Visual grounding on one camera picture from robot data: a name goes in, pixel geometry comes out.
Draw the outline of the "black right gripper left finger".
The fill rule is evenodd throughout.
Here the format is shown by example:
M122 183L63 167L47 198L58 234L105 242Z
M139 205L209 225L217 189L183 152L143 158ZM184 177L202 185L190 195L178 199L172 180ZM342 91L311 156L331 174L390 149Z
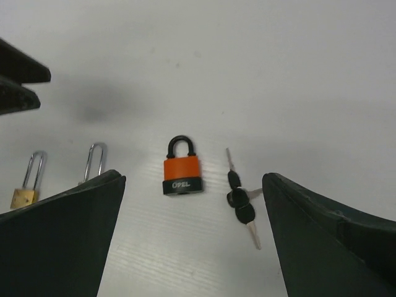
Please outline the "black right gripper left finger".
M109 170L1 214L1 296L96 296L125 187Z

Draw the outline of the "orange black Opel padlock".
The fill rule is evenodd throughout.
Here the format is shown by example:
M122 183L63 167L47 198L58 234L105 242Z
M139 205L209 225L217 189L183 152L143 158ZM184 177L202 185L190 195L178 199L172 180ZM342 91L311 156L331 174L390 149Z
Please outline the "orange black Opel padlock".
M185 157L177 157L175 154L174 148L178 142L187 143L188 153ZM204 190L200 160L196 155L195 146L188 136L175 136L170 140L163 169L164 195L193 194Z

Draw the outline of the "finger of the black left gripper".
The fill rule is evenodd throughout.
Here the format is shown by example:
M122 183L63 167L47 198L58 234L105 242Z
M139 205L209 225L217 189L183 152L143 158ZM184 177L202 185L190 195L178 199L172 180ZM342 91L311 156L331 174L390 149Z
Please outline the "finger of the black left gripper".
M40 100L35 92L1 76L1 115L39 109Z
M1 39L1 75L18 84L40 84L51 81L51 72L45 65L3 39Z

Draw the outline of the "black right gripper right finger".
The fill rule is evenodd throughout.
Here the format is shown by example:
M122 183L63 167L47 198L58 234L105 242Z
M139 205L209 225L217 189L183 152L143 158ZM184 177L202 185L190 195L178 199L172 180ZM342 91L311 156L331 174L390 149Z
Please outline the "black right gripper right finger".
M289 296L394 296L395 222L278 174L262 190Z

